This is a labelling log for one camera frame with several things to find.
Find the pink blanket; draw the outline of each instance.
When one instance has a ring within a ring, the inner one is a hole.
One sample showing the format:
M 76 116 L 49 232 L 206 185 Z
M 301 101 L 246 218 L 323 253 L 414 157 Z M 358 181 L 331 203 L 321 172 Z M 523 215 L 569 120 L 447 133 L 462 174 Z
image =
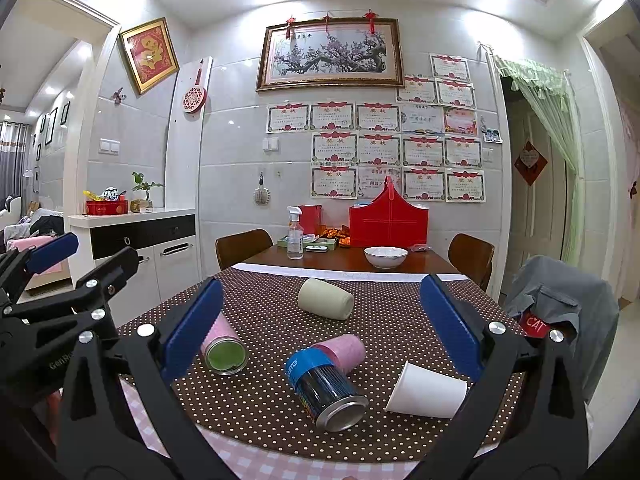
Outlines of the pink blanket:
M 34 236 L 33 238 L 10 240 L 9 242 L 7 242 L 6 250 L 9 251 L 11 249 L 18 249 L 18 251 L 23 252 L 31 247 L 41 247 L 43 245 L 46 245 L 53 239 L 53 236 Z M 60 272 L 61 270 L 62 263 L 55 264 L 53 267 L 49 267 L 49 269 L 45 270 L 43 274 L 49 274 L 50 272 Z

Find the white bowl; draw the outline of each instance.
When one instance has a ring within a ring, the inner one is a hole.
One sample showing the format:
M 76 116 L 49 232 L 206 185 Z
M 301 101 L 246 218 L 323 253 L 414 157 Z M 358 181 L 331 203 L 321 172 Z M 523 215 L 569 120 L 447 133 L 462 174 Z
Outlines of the white bowl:
M 371 265 L 379 269 L 393 269 L 406 258 L 409 252 L 399 247 L 369 247 L 364 255 Z

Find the brown polka dot tablecloth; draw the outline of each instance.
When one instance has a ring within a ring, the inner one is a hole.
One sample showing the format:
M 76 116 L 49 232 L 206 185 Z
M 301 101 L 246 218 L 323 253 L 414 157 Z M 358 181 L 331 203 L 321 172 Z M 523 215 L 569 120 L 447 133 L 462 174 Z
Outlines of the brown polka dot tablecloth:
M 405 361 L 467 380 L 456 371 L 424 313 L 419 283 L 332 282 L 355 297 L 345 321 L 300 310 L 297 296 L 306 278 L 227 269 L 217 275 L 224 288 L 224 313 L 250 350 L 246 368 L 234 376 L 211 372 L 198 355 L 173 388 L 194 422 L 261 448 L 313 459 L 349 462 L 420 460 L 446 431 L 448 419 L 385 412 Z M 520 327 L 471 280 L 446 282 L 452 294 L 475 305 L 482 317 Z M 121 335 L 142 323 L 157 323 L 193 286 L 123 325 Z M 341 433 L 318 431 L 284 375 L 293 352 L 341 334 L 353 333 L 367 349 L 365 361 L 349 378 L 369 399 L 366 416 Z M 484 444 L 499 441 L 522 382 L 510 381 Z

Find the blue gripper pad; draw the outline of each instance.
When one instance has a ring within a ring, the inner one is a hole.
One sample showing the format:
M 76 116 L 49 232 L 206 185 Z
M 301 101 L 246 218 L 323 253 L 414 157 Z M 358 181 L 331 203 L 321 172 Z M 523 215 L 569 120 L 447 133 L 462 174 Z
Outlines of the blue gripper pad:
M 65 233 L 48 244 L 31 251 L 25 267 L 29 272 L 41 274 L 49 267 L 53 267 L 69 256 L 76 254 L 77 250 L 78 238 L 76 235 Z
M 456 369 L 477 382 L 482 375 L 479 342 L 431 275 L 420 284 L 420 301 Z
M 190 309 L 164 345 L 164 368 L 160 375 L 166 384 L 186 375 L 193 357 L 222 311 L 222 303 L 222 283 L 218 280 L 210 280 L 198 291 Z

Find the red box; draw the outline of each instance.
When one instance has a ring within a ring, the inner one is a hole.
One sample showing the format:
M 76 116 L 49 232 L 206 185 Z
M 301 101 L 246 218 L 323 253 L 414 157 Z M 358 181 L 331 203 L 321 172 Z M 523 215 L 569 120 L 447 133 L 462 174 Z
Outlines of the red box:
M 409 204 L 394 189 L 391 177 L 369 205 L 349 209 L 351 247 L 391 246 L 408 249 L 427 243 L 429 210 Z
M 322 223 L 322 206 L 321 205 L 300 205 L 298 206 L 302 215 L 300 215 L 300 225 L 305 230 L 305 235 L 316 234 L 316 229 Z
M 86 214 L 93 216 L 125 215 L 129 211 L 129 202 L 121 197 L 119 200 L 87 200 Z

